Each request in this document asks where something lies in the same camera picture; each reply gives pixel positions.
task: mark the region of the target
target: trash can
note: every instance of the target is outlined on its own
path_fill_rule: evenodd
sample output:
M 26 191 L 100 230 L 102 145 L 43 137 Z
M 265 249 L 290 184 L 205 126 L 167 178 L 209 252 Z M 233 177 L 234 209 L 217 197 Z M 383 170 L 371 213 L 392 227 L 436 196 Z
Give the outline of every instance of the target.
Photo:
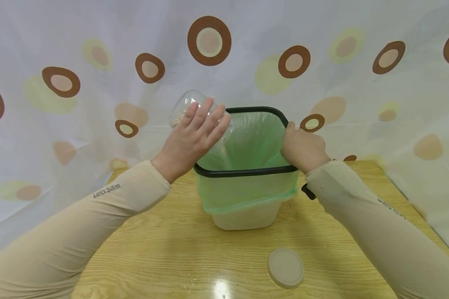
M 234 129 L 193 167 L 203 209 L 223 230 L 267 227 L 297 193 L 299 171 L 281 156 L 288 120 L 272 107 L 229 108 Z

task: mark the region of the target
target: person's left hand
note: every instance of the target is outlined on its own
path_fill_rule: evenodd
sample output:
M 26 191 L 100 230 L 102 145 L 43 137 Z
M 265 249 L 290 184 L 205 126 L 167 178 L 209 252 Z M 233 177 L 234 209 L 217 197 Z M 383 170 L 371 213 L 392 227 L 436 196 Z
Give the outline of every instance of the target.
M 230 115 L 223 115 L 223 105 L 208 115 L 213 103 L 213 98 L 207 98 L 201 107 L 196 102 L 191 104 L 161 151 L 151 160 L 151 164 L 170 184 L 190 171 L 228 128 Z

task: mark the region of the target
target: table surface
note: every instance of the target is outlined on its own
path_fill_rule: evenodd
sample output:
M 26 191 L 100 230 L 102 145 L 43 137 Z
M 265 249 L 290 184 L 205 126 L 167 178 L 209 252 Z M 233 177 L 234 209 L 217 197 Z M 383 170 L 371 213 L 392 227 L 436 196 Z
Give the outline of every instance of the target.
M 348 165 L 380 198 L 439 245 L 449 249 L 372 161 Z M 116 170 L 110 182 L 126 169 Z M 306 179 L 299 177 L 298 186 Z M 304 280 L 282 289 L 268 276 L 276 248 L 303 261 Z M 73 293 L 98 298 L 395 298 L 353 238 L 303 192 L 281 205 L 263 229 L 224 231 L 203 211 L 195 175 L 177 180 L 152 210 L 128 220 L 93 256 Z

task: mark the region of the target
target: finger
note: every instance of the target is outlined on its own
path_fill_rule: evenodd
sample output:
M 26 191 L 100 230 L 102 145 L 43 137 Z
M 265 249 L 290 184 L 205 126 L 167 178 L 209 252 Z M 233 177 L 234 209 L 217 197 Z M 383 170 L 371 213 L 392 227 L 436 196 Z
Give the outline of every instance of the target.
M 208 117 L 206 117 L 205 122 L 200 127 L 200 130 L 203 131 L 206 135 L 209 135 L 211 131 L 214 129 L 219 120 L 223 117 L 225 113 L 225 106 L 219 105 L 216 107 Z
M 294 124 L 294 122 L 289 122 L 288 125 L 286 126 L 286 130 L 284 132 L 284 134 L 289 134 L 290 132 L 294 132 L 296 125 Z
M 223 117 L 221 117 L 221 120 L 218 122 L 218 125 L 216 125 L 214 129 L 211 131 L 211 133 L 208 135 L 207 141 L 209 148 L 215 145 L 218 142 L 218 140 L 225 134 L 226 129 L 228 128 L 230 122 L 231 122 L 230 114 L 225 114 Z
M 187 126 L 190 125 L 190 123 L 193 120 L 193 117 L 196 114 L 196 110 L 197 110 L 198 106 L 197 103 L 194 102 L 192 103 L 185 111 L 184 115 L 183 115 L 183 119 L 181 119 L 181 121 L 178 123 L 177 126 L 181 127 L 181 128 L 186 128 Z
M 212 97 L 209 97 L 205 101 L 203 101 L 201 107 L 198 108 L 192 122 L 190 123 L 190 127 L 192 129 L 197 130 L 201 125 L 203 125 L 203 122 L 205 122 L 206 117 L 208 116 L 208 112 L 210 112 L 211 106 L 214 102 L 215 101 Z

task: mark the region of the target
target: beige arm sleeve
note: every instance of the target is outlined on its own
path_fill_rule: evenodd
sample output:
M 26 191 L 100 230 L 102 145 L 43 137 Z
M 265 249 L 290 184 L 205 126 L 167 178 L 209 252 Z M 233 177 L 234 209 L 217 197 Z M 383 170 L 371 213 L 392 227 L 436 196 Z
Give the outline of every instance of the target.
M 170 184 L 144 161 L 60 211 L 0 252 L 0 298 L 70 298 L 102 243 L 169 191 Z
M 307 182 L 398 298 L 449 299 L 449 257 L 370 191 L 344 162 L 331 161 L 311 171 Z

